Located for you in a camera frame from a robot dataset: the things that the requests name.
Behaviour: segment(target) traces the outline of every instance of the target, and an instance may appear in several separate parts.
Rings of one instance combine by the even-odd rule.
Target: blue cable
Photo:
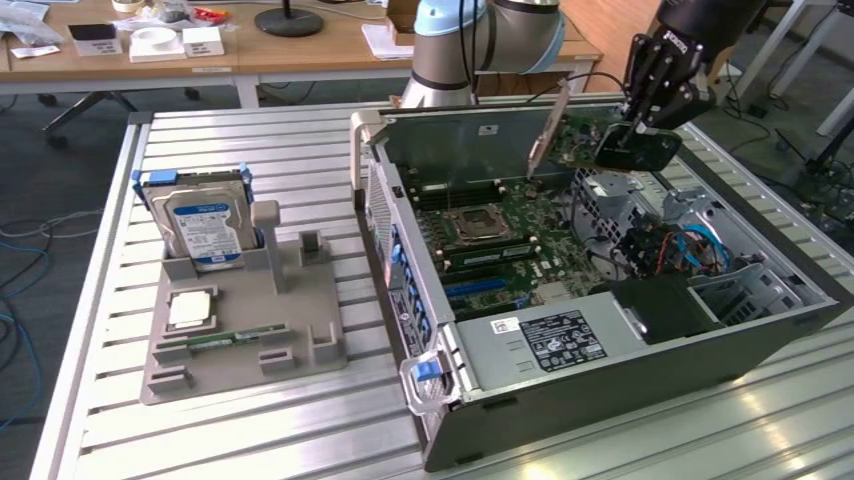
[[[31,395],[31,399],[23,405],[17,412],[6,419],[5,422],[0,425],[0,433],[5,430],[5,428],[11,424],[15,418],[22,417],[29,409],[35,406],[38,399],[41,398],[41,366],[38,365],[38,357],[35,356],[35,349],[31,346],[31,340],[29,339],[29,332],[26,332],[26,328],[21,325],[11,317],[0,313],[0,320],[9,322],[11,328],[15,328],[18,333],[21,334],[21,338],[23,339],[23,345],[26,346],[26,352],[29,353],[29,359],[31,360],[31,366],[35,369],[35,391]]]
[[[5,247],[10,250],[17,250],[18,252],[37,253],[43,257],[43,266],[41,268],[41,271],[38,272],[38,275],[35,275],[35,278],[26,285],[23,285],[21,288],[14,290],[11,293],[0,295],[0,297],[2,298],[11,298],[13,296],[19,295],[23,292],[23,290],[26,290],[29,287],[31,287],[35,283],[41,281],[41,279],[47,273],[47,269],[50,268],[50,256],[47,255],[47,252],[41,250],[39,248],[17,247],[14,245],[9,245],[5,242],[0,242],[0,247]]]

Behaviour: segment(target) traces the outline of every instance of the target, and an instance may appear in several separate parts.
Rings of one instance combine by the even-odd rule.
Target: office chair
[[[198,100],[198,90],[194,88],[184,88],[184,96],[189,100]],[[38,103],[46,107],[55,106],[55,97],[50,94],[38,94]],[[127,112],[138,111],[133,104],[123,97],[121,92],[107,91],[107,92],[91,92],[85,97],[82,97],[74,105],[65,110],[58,117],[55,117],[50,123],[41,129],[43,132],[43,139],[47,145],[61,150],[67,147],[67,138],[55,135],[55,130],[58,130],[62,125],[70,122],[74,118],[79,116],[82,112],[85,112],[89,108],[91,108],[101,100],[113,100]]]

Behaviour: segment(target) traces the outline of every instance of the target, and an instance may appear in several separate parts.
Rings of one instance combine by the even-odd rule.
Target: gray carpet floor
[[[733,65],[745,67],[765,36],[767,31],[763,30],[757,35],[744,37],[733,56]],[[764,83],[793,48],[793,42],[787,42],[776,52],[756,81],[756,91],[748,92],[748,98],[741,99],[744,106],[749,98],[763,92]],[[381,100],[389,94],[400,94],[404,84],[405,80],[322,82],[314,85],[302,103]],[[796,131],[819,148],[825,139],[812,132],[852,86],[854,73],[816,56],[785,95],[789,111],[771,108],[761,123],[771,128]],[[269,89],[261,105],[293,102],[302,97],[308,88],[308,83],[298,83],[285,89]],[[237,107],[232,88],[206,87],[198,91],[200,101],[185,99],[180,89],[130,92],[126,97],[139,110],[148,111]],[[61,133],[67,137],[70,146],[63,151],[54,151],[43,144],[39,128],[59,112],[59,108],[69,106],[79,95],[61,94],[57,97],[58,107],[46,108],[37,103],[34,95],[22,95],[17,98],[14,107],[0,115],[0,224],[13,220],[53,218],[102,206],[126,113],[113,102],[102,102],[62,129]],[[0,98],[0,104],[7,104],[10,100],[11,97]],[[760,128],[732,119],[720,110],[705,114],[697,124],[724,147],[761,135]],[[781,153],[775,149],[775,141],[771,137],[737,152],[744,162],[768,175],[796,162],[791,153]],[[854,153],[852,142],[854,140],[848,140],[845,143],[844,155]],[[94,217],[81,219],[63,231],[90,228],[95,222]],[[26,413],[30,423],[15,424],[0,432],[2,480],[26,478],[29,473],[41,431],[38,417],[46,412],[93,241],[93,236],[54,240],[46,276],[33,288],[10,300],[15,316],[29,329],[38,353],[43,395]],[[31,237],[14,244],[39,247],[42,242],[43,238]],[[31,254],[0,249],[0,281],[30,258]],[[6,354],[7,345],[3,343],[0,346],[0,359]],[[33,368],[21,351],[10,368],[0,374],[0,422],[26,403],[31,389]]]

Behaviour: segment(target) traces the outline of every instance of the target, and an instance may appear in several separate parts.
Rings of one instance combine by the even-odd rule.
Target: wooden desk
[[[106,0],[50,5],[46,23],[67,43],[59,46],[59,53],[17,59],[7,49],[22,45],[13,36],[6,36],[0,59],[0,94],[233,85],[241,106],[256,108],[254,87],[260,83],[409,75],[410,61],[381,61],[370,55],[361,35],[361,25],[370,22],[317,11],[325,21],[320,33],[305,38],[278,38],[262,33],[253,24],[257,12],[273,8],[272,5],[222,4],[221,8],[232,12],[230,22],[238,26],[222,32],[225,55],[133,64],[126,55],[127,32],[119,33],[123,54],[79,57],[66,28],[69,24],[109,22],[127,14],[117,13]],[[362,16],[384,13],[381,8],[364,4],[334,8]],[[549,70],[585,73],[600,58],[600,50],[571,27]]]

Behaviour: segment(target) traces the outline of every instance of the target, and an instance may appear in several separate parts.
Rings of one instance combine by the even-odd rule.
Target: hard drive
[[[192,258],[196,270],[241,265],[257,248],[249,218],[250,174],[245,167],[210,173],[133,172],[133,189],[150,212],[169,258]]]

